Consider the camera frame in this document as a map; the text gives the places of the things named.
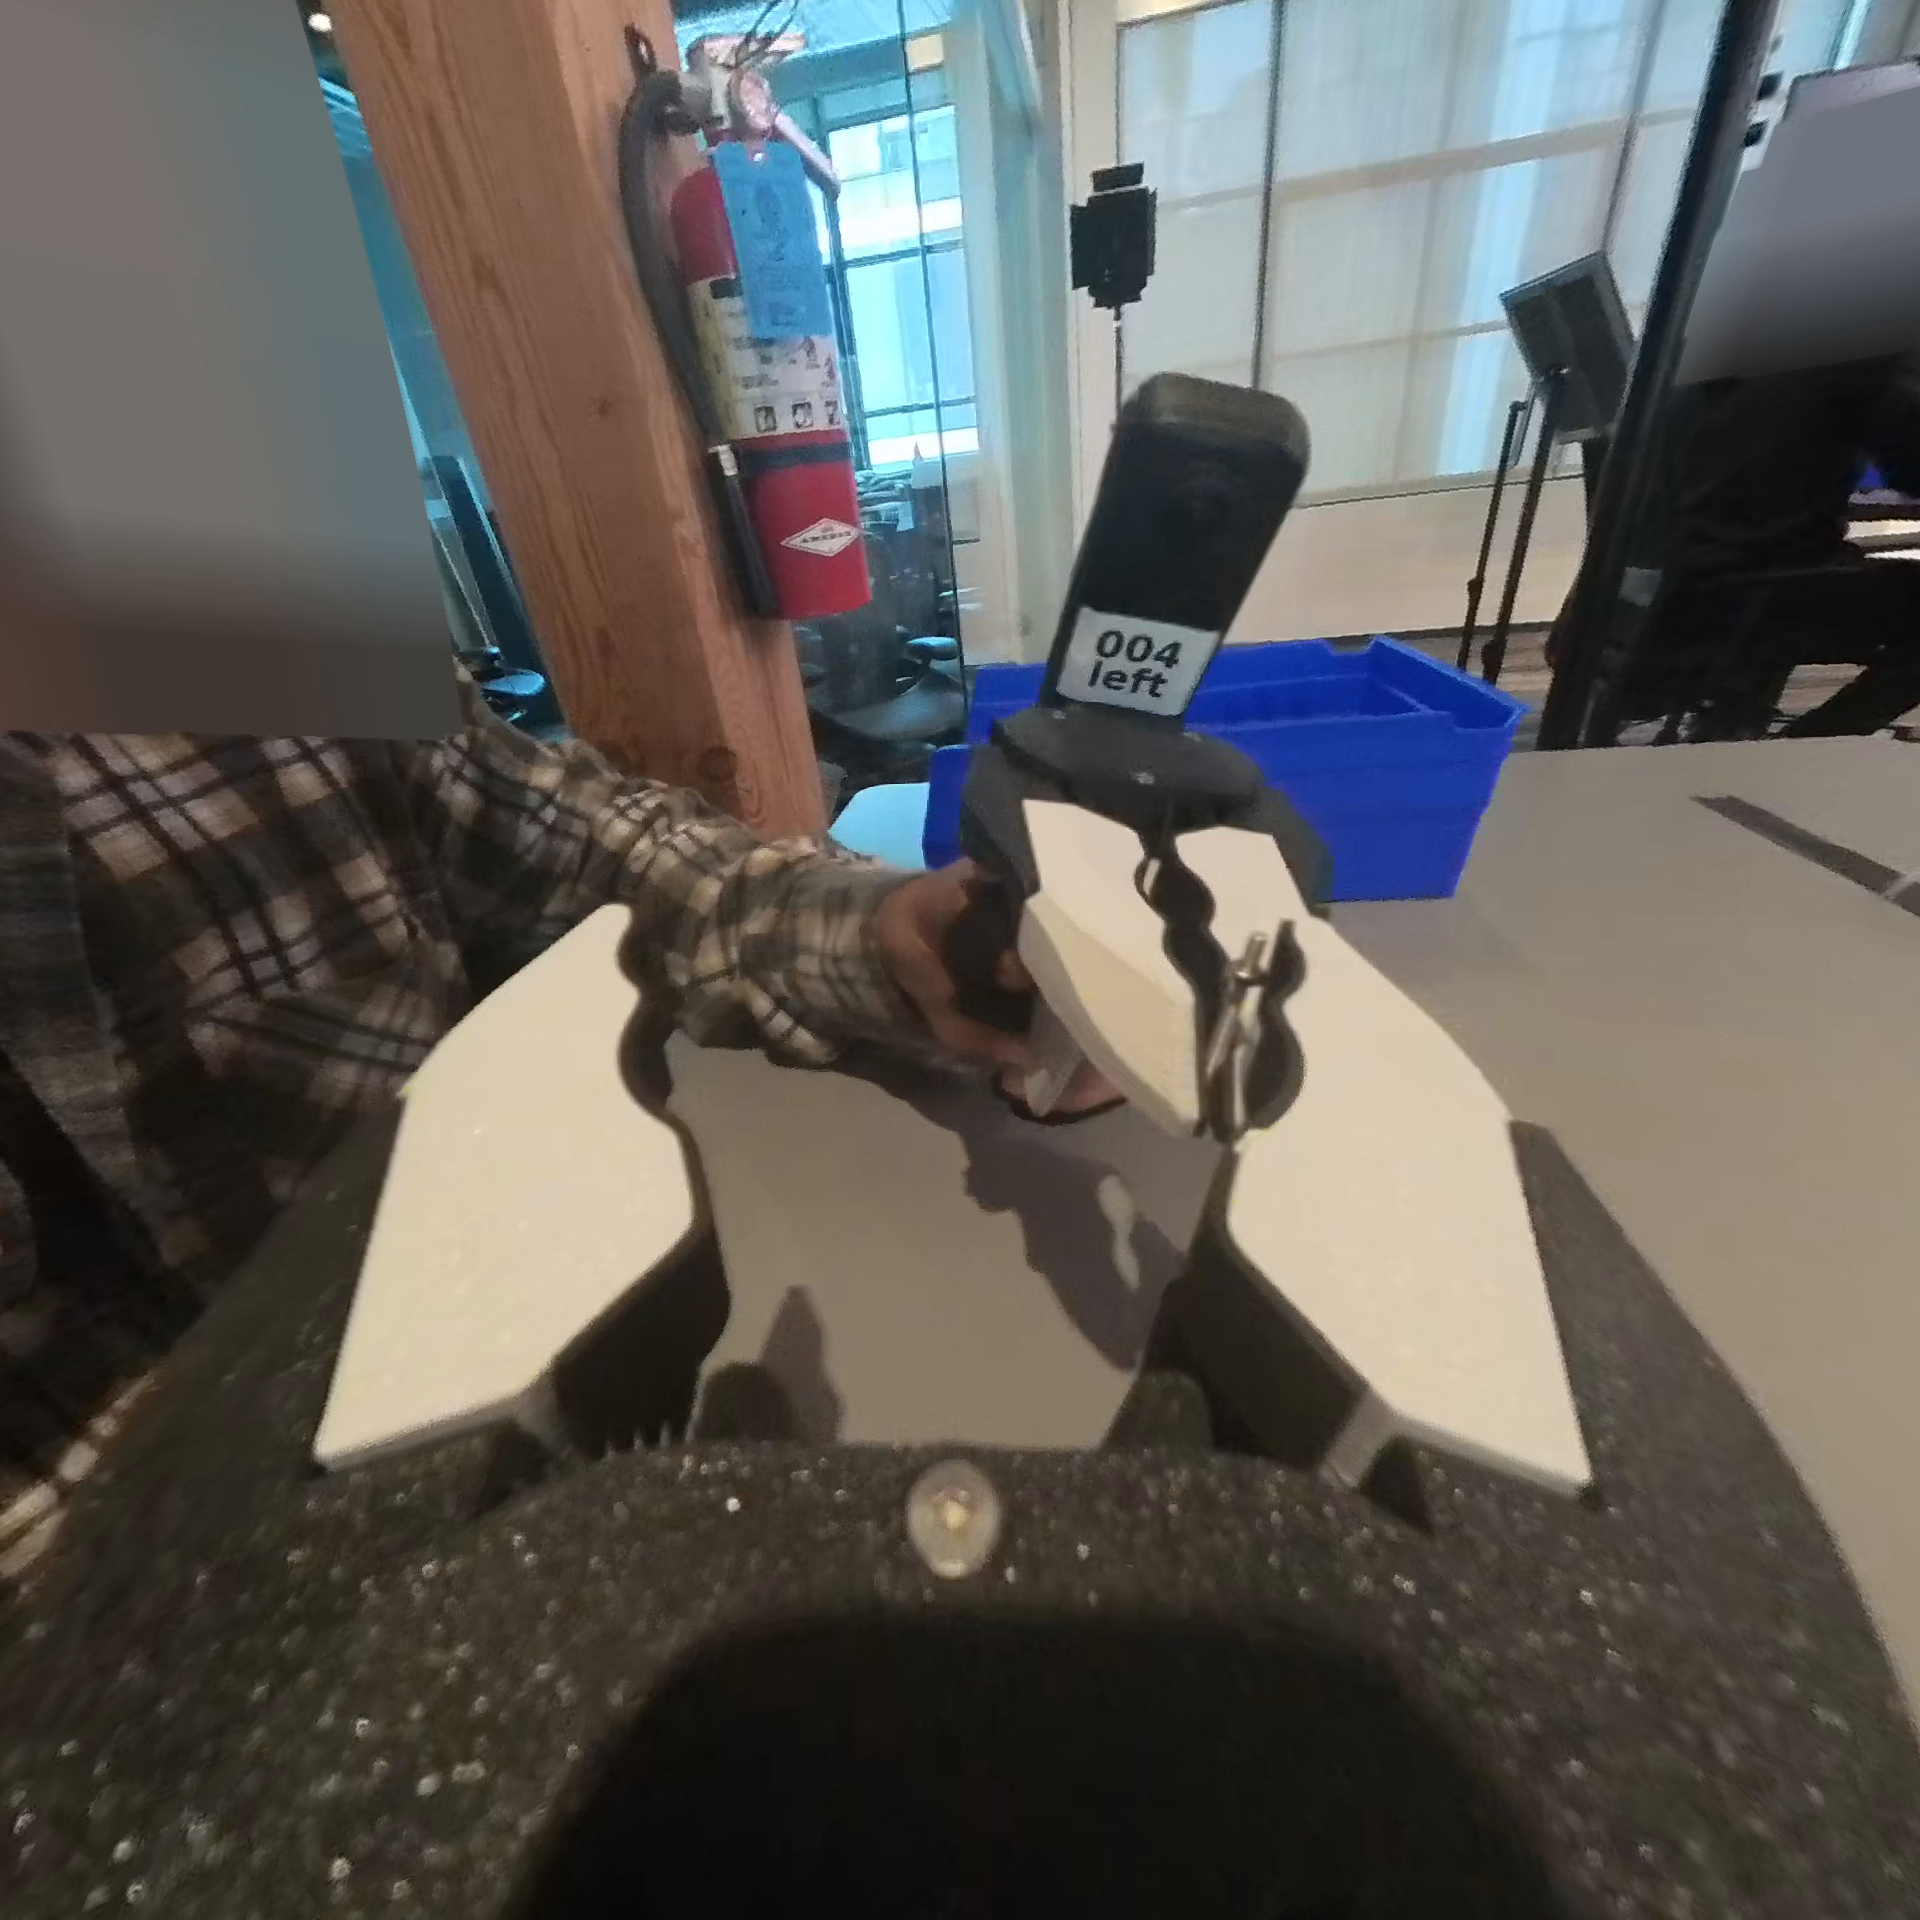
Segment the blue paper tag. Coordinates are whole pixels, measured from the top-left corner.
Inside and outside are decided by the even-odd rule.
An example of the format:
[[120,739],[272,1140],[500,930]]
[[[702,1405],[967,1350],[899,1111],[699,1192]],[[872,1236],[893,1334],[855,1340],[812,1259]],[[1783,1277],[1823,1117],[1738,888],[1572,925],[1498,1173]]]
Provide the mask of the blue paper tag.
[[835,333],[831,294],[803,157],[772,139],[724,139],[711,150],[754,341]]

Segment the blue plastic bin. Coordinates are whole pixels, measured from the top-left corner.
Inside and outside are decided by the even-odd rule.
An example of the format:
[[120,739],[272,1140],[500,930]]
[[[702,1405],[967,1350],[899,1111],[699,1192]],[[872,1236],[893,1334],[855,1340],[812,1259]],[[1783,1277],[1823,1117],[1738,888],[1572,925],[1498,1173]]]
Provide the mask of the blue plastic bin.
[[1143,668],[1186,664],[1183,725],[1235,748],[1325,852],[1319,898],[1447,898],[1467,866],[1520,704],[1402,639],[1223,642],[1086,613],[1061,690],[1108,698]]

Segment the person's plaid shirt torso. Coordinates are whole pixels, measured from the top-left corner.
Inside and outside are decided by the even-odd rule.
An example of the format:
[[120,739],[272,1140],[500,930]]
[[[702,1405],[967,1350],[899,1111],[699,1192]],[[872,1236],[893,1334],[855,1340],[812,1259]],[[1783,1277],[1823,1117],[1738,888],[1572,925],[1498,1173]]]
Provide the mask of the person's plaid shirt torso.
[[494,725],[4,735],[4,1600],[111,1418],[475,992]]

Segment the red fire extinguisher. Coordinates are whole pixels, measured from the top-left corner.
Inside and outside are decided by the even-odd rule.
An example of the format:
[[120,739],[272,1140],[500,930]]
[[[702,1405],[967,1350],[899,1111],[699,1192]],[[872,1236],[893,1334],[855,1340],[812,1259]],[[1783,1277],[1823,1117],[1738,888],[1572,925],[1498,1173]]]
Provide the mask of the red fire extinguisher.
[[813,218],[816,202],[837,197],[837,171],[765,77],[780,37],[696,39],[680,64],[663,61],[634,22],[621,39],[631,64],[614,133],[621,222],[699,440],[739,597],[757,616],[786,622],[860,610],[872,590],[835,308],[828,338],[749,335],[714,149],[724,139],[786,144],[807,170]]

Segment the wooden pillar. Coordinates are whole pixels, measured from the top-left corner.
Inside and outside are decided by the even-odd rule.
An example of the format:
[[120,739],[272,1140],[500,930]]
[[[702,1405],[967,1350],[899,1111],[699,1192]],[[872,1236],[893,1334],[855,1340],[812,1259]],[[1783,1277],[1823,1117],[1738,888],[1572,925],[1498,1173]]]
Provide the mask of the wooden pillar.
[[334,39],[576,735],[764,837],[828,829],[800,658],[749,614],[616,194],[669,4],[346,2]]

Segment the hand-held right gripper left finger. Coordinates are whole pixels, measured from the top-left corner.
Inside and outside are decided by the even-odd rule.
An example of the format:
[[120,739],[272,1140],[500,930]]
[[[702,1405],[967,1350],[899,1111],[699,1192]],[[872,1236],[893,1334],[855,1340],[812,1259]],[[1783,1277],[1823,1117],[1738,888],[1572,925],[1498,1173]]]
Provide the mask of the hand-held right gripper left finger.
[[494,1428],[588,1456],[688,1431],[732,1299],[631,925],[591,911],[403,1093],[320,1469]]

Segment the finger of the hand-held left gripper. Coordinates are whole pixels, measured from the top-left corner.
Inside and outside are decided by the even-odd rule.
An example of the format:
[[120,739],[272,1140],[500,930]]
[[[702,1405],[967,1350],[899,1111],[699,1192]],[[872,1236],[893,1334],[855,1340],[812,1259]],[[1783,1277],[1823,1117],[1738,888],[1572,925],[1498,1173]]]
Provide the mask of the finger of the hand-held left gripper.
[[1168,835],[1143,863],[1143,900],[1156,911],[1163,954],[1190,996],[1192,1077],[1202,1023],[1213,1013],[1221,972],[1248,938],[1306,918],[1306,898],[1280,845],[1244,827]]
[[1143,898],[1146,847],[1130,824],[1062,799],[1024,799],[1035,888],[1016,954],[1038,1006],[1024,1103],[1052,1116],[1082,1066],[1171,1136],[1198,1136],[1192,990]]

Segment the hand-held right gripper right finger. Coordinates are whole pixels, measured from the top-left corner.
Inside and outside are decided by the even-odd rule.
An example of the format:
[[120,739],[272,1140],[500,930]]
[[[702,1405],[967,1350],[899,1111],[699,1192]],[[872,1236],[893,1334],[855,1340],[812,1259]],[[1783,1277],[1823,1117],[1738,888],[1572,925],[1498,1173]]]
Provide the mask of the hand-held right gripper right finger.
[[1298,947],[1301,1082],[1207,1195],[1168,1294],[1186,1357],[1255,1451],[1346,1487],[1427,1448],[1581,1498],[1592,1466],[1502,1098],[1330,924]]

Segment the person's left hand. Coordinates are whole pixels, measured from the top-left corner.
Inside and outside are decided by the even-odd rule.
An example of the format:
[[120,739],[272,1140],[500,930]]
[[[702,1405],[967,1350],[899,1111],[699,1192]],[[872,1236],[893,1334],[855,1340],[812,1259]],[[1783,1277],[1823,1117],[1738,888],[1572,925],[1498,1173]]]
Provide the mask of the person's left hand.
[[959,858],[939,870],[900,880],[871,916],[872,949],[902,995],[943,1066],[986,1072],[1014,1112],[1043,1122],[1069,1122],[1117,1108],[1119,1093],[1090,1063],[1078,1063],[1046,1108],[1035,1101],[1040,1053],[1035,1047],[1035,987],[1011,943],[990,960],[992,984],[979,974],[954,975],[948,949],[954,928],[980,900],[995,900],[996,876]]

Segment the black tripod stand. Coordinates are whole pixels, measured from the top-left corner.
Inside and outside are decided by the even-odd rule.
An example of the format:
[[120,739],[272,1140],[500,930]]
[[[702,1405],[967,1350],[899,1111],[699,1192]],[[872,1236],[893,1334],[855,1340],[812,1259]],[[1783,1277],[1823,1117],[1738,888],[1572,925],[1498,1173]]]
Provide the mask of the black tripod stand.
[[1589,740],[1599,655],[1652,491],[1663,406],[1712,240],[1735,194],[1743,133],[1776,39],[1776,13],[1776,2],[1725,2],[1719,13],[1687,162],[1650,284],[1639,354],[1623,388],[1607,460],[1599,467],[1581,563],[1557,622],[1551,680],[1533,739],[1538,752],[1576,750]]

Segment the black office chair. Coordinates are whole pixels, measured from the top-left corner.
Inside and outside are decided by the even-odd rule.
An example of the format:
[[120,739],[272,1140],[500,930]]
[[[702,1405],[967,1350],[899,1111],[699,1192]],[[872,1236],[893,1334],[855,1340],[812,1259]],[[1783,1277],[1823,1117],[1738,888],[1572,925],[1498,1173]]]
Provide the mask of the black office chair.
[[818,731],[863,752],[931,752],[959,742],[970,719],[957,639],[900,631],[831,634],[807,690]]

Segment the person's left forearm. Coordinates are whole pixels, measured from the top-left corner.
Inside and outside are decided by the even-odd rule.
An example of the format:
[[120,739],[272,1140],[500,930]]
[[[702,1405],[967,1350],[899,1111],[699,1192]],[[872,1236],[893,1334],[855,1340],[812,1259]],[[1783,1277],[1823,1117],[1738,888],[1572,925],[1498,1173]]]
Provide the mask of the person's left forearm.
[[900,870],[807,837],[764,840],[582,740],[548,746],[491,718],[410,760],[448,922],[491,975],[619,904],[695,1040],[762,1043],[803,1066],[856,1043],[933,1051],[879,949]]

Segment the black monitor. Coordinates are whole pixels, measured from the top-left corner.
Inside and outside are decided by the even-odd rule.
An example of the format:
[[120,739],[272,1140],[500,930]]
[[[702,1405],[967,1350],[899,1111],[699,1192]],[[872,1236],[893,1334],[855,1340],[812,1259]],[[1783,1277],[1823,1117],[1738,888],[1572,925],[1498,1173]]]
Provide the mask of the black monitor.
[[1583,254],[1506,288],[1499,301],[1532,379],[1558,379],[1554,437],[1610,435],[1637,357],[1611,258]]

